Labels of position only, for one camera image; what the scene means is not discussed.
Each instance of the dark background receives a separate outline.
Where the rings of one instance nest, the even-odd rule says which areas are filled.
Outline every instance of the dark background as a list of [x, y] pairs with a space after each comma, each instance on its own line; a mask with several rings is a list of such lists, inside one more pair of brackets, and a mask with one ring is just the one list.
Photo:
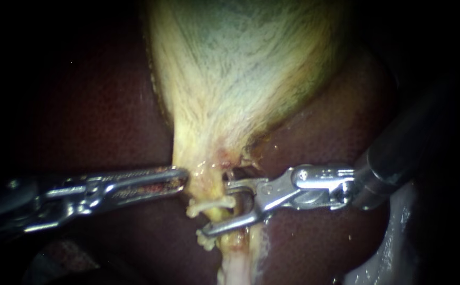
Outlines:
[[[460, 2], [356, 1], [361, 39], [398, 82], [401, 105], [441, 74], [460, 78]], [[10, 151], [27, 123], [52, 62], [83, 33], [119, 18], [133, 1], [0, 2], [0, 177], [26, 173]], [[460, 283], [460, 84], [454, 96], [455, 132], [425, 185], [410, 226], [418, 284]]]

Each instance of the metal jaw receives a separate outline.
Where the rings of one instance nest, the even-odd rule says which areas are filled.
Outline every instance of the metal jaw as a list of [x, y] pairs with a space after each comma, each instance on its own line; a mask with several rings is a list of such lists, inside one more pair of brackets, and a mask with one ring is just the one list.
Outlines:
[[183, 190], [188, 176], [182, 168], [157, 167], [66, 178], [37, 197], [37, 218], [24, 232], [57, 227], [76, 216], [175, 195]]
[[290, 167], [272, 181], [251, 178], [227, 184], [227, 191], [238, 188], [253, 192], [253, 209], [226, 221], [207, 224], [202, 229], [205, 236], [214, 237], [261, 222], [281, 207], [296, 210], [343, 208], [353, 195], [353, 169], [346, 166], [299, 165]]

